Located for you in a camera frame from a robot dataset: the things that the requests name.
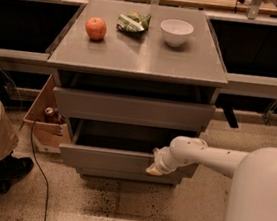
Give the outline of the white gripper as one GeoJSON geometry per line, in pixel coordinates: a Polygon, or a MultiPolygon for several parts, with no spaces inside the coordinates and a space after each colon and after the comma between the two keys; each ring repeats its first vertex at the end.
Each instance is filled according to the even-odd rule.
{"type": "Polygon", "coordinates": [[[145,172],[151,176],[162,176],[162,174],[170,174],[176,170],[175,158],[169,147],[154,148],[153,164],[145,169],[145,172]]]}

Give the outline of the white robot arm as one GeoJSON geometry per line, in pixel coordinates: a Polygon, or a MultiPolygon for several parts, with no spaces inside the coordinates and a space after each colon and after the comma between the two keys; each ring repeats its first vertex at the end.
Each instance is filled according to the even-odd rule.
{"type": "Polygon", "coordinates": [[[156,149],[146,172],[162,176],[201,164],[231,179],[224,221],[277,221],[277,148],[253,152],[211,148],[202,139],[174,138],[156,149]]]}

